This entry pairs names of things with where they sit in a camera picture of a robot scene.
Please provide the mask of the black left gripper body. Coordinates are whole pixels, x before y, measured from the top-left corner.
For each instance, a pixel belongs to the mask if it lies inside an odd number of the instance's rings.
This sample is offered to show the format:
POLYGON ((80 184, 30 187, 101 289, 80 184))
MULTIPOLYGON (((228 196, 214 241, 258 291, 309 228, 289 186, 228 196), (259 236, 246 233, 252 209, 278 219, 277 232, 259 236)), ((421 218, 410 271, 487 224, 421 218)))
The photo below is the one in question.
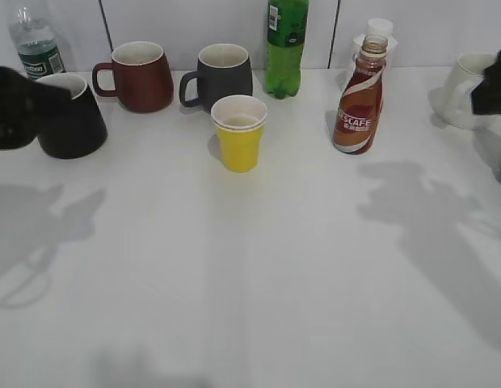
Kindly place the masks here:
POLYGON ((45 125, 69 112, 71 92, 0 66, 0 150, 29 145, 45 125))

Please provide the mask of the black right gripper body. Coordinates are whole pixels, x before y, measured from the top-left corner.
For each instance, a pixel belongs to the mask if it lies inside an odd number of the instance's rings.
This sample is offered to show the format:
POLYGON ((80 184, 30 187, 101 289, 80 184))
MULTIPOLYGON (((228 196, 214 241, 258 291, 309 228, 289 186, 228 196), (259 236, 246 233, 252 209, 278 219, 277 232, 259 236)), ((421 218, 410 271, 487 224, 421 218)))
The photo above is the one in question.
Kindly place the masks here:
POLYGON ((475 116, 501 116, 501 50, 493 65, 483 70, 482 82, 470 95, 475 116))

